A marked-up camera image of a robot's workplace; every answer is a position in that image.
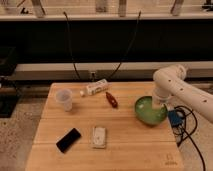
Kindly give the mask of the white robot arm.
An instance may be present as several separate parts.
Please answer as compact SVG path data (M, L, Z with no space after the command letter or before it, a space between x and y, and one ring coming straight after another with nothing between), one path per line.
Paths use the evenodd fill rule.
M213 95L186 83L186 74L187 69L180 64L155 71L152 106L160 108L174 95L213 124Z

